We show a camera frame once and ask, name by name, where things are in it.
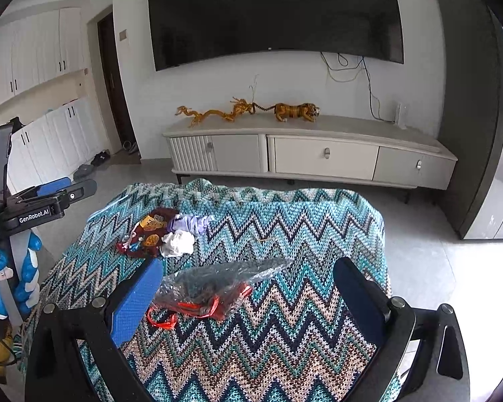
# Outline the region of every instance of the silver bolt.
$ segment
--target silver bolt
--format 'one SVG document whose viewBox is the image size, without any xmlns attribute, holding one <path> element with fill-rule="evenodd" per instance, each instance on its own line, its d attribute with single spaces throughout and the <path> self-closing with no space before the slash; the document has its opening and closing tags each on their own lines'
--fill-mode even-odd
<svg viewBox="0 0 503 402">
<path fill-rule="evenodd" d="M 95 308 L 101 308 L 106 304 L 106 299 L 104 299 L 102 296 L 96 297 L 94 300 L 91 301 L 91 305 L 94 306 Z"/>
<path fill-rule="evenodd" d="M 391 303 L 395 308 L 404 308 L 404 306 L 406 305 L 406 301 L 400 296 L 393 296 L 391 298 Z"/>
<path fill-rule="evenodd" d="M 453 307 L 451 307 L 449 304 L 442 304 L 441 311 L 443 311 L 445 314 L 453 314 L 454 312 Z"/>
<path fill-rule="evenodd" d="M 54 304 L 52 304 L 52 303 L 47 304 L 43 307 L 43 313 L 50 314 L 50 313 L 52 313 L 52 311 L 54 311 L 55 308 L 56 308 L 56 306 Z"/>
</svg>

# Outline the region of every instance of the chevron pattern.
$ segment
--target chevron pattern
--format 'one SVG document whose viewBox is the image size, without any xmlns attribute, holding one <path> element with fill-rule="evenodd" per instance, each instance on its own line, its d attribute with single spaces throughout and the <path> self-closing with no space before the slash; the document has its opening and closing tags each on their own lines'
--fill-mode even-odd
<svg viewBox="0 0 503 402">
<path fill-rule="evenodd" d="M 141 321 L 122 346 L 131 368 L 155 400 L 201 402 L 329 402 L 341 400 L 376 346 L 368 343 L 333 282 L 333 264 L 350 257 L 366 278 L 390 294 L 384 221 L 357 193 L 339 189 L 279 192 L 232 189 L 195 180 L 185 186 L 128 186 L 93 215 L 41 286 L 41 301 L 23 327 L 23 362 L 42 305 L 83 307 L 108 296 L 141 260 L 115 243 L 150 210 L 212 214 L 215 220 L 194 253 L 165 263 L 166 273 L 238 260 L 289 257 L 291 267 L 255 286 L 224 322 L 179 316 L 176 329 Z M 165 318 L 161 311 L 159 319 Z M 86 369 L 102 400 L 112 400 L 87 344 Z M 382 400 L 400 390 L 395 377 Z"/>
</svg>

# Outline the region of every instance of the tv stand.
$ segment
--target tv stand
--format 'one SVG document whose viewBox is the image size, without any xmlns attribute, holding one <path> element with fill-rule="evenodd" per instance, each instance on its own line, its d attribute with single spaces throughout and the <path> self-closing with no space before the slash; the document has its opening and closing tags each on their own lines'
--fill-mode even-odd
<svg viewBox="0 0 503 402">
<path fill-rule="evenodd" d="M 188 175 L 231 175 L 446 189 L 456 163 L 432 137 L 376 120 L 321 115 L 281 123 L 255 114 L 190 122 L 164 132 L 179 183 Z"/>
</svg>

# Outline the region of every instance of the doorway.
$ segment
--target doorway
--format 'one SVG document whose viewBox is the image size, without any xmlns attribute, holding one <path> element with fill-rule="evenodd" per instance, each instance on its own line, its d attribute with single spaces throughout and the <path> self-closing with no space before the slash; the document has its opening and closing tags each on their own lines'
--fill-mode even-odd
<svg viewBox="0 0 503 402">
<path fill-rule="evenodd" d="M 117 49 L 114 35 L 114 14 L 106 15 L 97 23 L 99 49 L 101 52 L 102 72 L 105 76 L 106 92 L 114 116 L 117 134 L 121 145 L 129 154 L 138 151 L 134 129 L 130 122 L 129 109 L 126 106 L 125 94 L 119 73 Z"/>
</svg>

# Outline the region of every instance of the floor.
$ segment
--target floor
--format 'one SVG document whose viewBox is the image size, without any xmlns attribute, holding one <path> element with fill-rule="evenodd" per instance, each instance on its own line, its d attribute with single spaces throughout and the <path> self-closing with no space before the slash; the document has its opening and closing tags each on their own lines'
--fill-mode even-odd
<svg viewBox="0 0 503 402">
<path fill-rule="evenodd" d="M 123 154 L 95 172 L 95 196 L 72 205 L 65 217 L 39 227 L 48 250 L 40 255 L 42 278 L 82 231 L 86 218 L 134 182 L 176 183 L 170 161 L 138 164 Z M 277 190 L 333 187 L 337 184 L 240 177 L 205 177 L 215 184 Z M 385 219 L 386 259 L 393 294 L 412 307 L 437 308 L 443 302 L 456 311 L 462 330 L 471 383 L 471 400 L 485 401 L 503 377 L 503 242 L 460 241 L 438 206 L 424 191 L 404 204 L 400 190 L 345 186 L 360 192 Z M 406 354 L 401 371 L 411 364 L 416 346 Z"/>
</svg>

